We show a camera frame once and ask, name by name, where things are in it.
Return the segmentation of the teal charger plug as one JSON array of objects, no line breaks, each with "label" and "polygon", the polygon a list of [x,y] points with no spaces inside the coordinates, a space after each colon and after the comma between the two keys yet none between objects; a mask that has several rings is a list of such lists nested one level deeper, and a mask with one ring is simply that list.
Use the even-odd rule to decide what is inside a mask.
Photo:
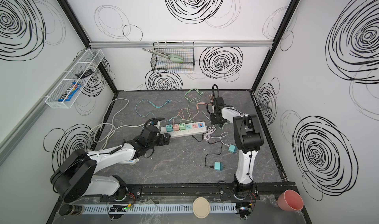
[{"label": "teal charger plug", "polygon": [[173,127],[172,127],[171,124],[166,125],[165,128],[166,128],[167,132],[172,132],[173,131]]}]

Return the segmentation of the white multicolour power strip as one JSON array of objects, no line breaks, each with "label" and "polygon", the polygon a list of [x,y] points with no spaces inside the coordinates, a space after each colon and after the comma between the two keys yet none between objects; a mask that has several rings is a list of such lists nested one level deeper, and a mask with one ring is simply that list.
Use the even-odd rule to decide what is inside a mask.
[{"label": "white multicolour power strip", "polygon": [[160,133],[170,134],[171,138],[199,135],[207,132],[205,122],[168,124],[160,128]]}]

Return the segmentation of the light green charger plug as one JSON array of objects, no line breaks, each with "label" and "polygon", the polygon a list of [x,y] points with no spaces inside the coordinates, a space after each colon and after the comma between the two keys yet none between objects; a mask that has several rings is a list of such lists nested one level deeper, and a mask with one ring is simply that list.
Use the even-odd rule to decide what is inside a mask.
[{"label": "light green charger plug", "polygon": [[185,123],[180,123],[179,124],[179,129],[180,130],[186,130],[186,124]]}]

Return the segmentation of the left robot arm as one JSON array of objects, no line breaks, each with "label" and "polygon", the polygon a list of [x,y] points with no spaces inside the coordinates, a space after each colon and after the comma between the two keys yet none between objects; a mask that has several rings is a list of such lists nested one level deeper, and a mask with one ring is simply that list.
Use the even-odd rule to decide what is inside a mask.
[{"label": "left robot arm", "polygon": [[170,139],[169,133],[161,133],[155,123],[148,123],[138,136],[119,146],[103,151],[74,151],[54,172],[50,182],[65,203],[94,195],[124,201],[130,195],[125,181],[118,175],[104,177],[96,173],[118,163],[136,163],[147,151],[169,145]]}]

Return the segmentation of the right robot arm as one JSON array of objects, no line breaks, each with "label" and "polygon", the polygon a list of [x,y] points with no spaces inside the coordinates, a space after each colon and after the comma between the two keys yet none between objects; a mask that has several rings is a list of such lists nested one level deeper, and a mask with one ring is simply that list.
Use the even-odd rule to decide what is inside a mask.
[{"label": "right robot arm", "polygon": [[227,105],[222,97],[215,97],[210,114],[213,125],[227,121],[233,124],[235,146],[238,149],[238,167],[235,173],[233,187],[234,195],[255,191],[253,169],[255,158],[264,144],[264,135],[257,115],[243,113],[231,105]]}]

